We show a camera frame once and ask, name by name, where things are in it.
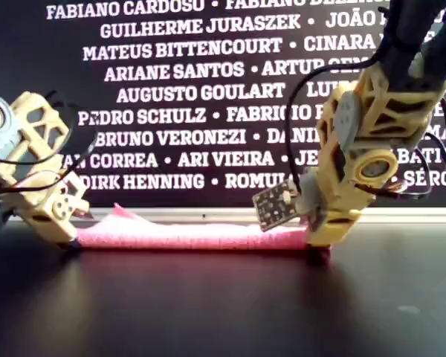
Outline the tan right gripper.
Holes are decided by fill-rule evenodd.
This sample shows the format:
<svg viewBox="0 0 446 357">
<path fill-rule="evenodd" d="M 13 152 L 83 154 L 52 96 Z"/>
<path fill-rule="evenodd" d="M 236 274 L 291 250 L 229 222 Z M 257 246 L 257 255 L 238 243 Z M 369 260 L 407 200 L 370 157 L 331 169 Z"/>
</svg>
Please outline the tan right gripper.
<svg viewBox="0 0 446 357">
<path fill-rule="evenodd" d="M 330 252 L 342 242 L 397 169 L 398 160 L 390 149 L 321 149 L 318 187 L 326 216 L 310 221 L 307 248 Z"/>
</svg>

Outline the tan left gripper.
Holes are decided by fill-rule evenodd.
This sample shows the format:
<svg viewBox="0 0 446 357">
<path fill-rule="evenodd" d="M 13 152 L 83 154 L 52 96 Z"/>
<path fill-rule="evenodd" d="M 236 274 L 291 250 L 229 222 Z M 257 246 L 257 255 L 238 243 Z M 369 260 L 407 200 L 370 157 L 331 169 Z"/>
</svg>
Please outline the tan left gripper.
<svg viewBox="0 0 446 357">
<path fill-rule="evenodd" d="M 84 200 L 85 184 L 72 172 L 38 170 L 17 180 L 6 176 L 6 187 L 16 188 L 8 193 L 6 203 L 26 222 L 40 228 L 40 236 L 65 251 L 83 249 L 77 229 L 69 222 L 73 217 L 93 219 L 89 202 Z"/>
</svg>

